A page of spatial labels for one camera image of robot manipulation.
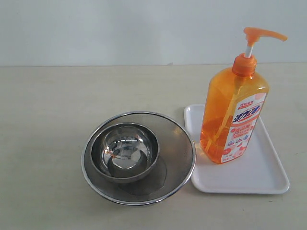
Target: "mesh strainer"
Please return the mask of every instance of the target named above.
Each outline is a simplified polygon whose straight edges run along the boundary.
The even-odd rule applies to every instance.
[[[97,132],[124,122],[135,122],[153,131],[159,142],[160,156],[145,178],[129,184],[114,184],[93,168],[89,146]],[[82,171],[88,184],[102,197],[137,206],[159,202],[177,192],[190,178],[195,160],[194,143],[183,127],[165,115],[137,111],[115,116],[92,133],[82,153]]]

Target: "metal bowl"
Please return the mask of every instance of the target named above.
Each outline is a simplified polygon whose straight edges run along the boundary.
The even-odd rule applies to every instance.
[[[156,165],[159,144],[147,127],[120,123],[96,133],[90,151],[91,162],[103,177],[113,183],[131,183]]]
[[[124,122],[148,127],[159,142],[160,155],[156,166],[143,179],[116,184],[95,169],[91,163],[90,146],[103,129]],[[194,143],[181,125],[159,113],[136,111],[115,116],[101,124],[85,145],[81,166],[86,181],[99,195],[115,203],[139,206],[162,201],[177,192],[191,177],[195,160]]]

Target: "orange plastic bottle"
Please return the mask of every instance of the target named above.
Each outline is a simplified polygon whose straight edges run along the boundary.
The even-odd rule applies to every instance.
[[[254,27],[247,27],[244,32],[248,41],[246,52],[236,57],[232,68],[217,73],[208,89],[200,143],[217,164],[242,156],[269,92],[266,80],[255,72],[257,60],[251,54],[254,44],[261,36],[287,39]]]

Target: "beige table surface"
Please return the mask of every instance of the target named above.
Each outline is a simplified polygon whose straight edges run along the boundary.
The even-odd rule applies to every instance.
[[[161,203],[126,207],[83,178],[81,152],[96,126],[132,110],[184,124],[184,107],[203,104],[226,66],[0,68],[0,230],[307,229],[307,63],[257,68],[271,86],[261,116],[287,193],[205,194],[189,181]]]

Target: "rectangular tray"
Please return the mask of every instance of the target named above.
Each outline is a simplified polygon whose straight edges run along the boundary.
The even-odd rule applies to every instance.
[[[189,105],[184,110],[185,127],[196,151],[196,165],[191,180],[206,193],[282,194],[289,189],[289,179],[259,117],[243,156],[224,164],[215,164],[200,147],[204,105]]]

